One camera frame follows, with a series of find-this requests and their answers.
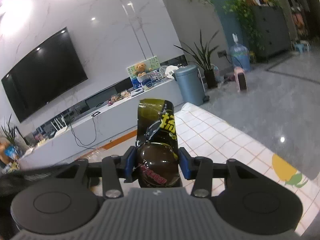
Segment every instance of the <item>trash can lid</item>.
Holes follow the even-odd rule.
[[[194,71],[198,71],[198,67],[196,65],[188,65],[185,67],[180,67],[174,73],[176,77],[178,77],[178,76],[188,75],[190,73],[193,73]]]

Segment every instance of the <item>electrical socket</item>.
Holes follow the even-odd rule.
[[[219,57],[219,58],[225,57],[226,55],[227,55],[226,50],[222,50],[222,51],[219,51],[219,52],[218,52],[218,57]]]

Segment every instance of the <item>snack bag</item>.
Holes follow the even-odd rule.
[[[179,187],[178,142],[173,104],[163,99],[140,100],[137,163],[141,187]]]

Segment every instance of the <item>television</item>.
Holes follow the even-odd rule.
[[[88,77],[64,28],[35,47],[1,80],[22,122],[57,96]]]

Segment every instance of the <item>dark gray cabinet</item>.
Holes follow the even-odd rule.
[[[264,50],[257,50],[257,58],[266,58],[290,49],[290,36],[280,7],[252,6],[257,29],[262,34],[260,43]]]

